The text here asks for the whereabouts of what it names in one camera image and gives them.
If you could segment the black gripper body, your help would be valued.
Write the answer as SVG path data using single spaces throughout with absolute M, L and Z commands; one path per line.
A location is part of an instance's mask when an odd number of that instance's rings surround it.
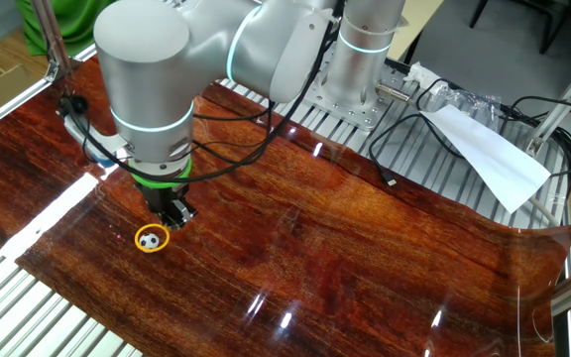
M 166 213 L 170 216 L 171 201 L 178 198 L 185 199 L 188 193 L 187 183 L 181 183 L 175 187 L 153 188 L 136 182 L 135 187 L 143 195 L 149 209 L 157 215 Z

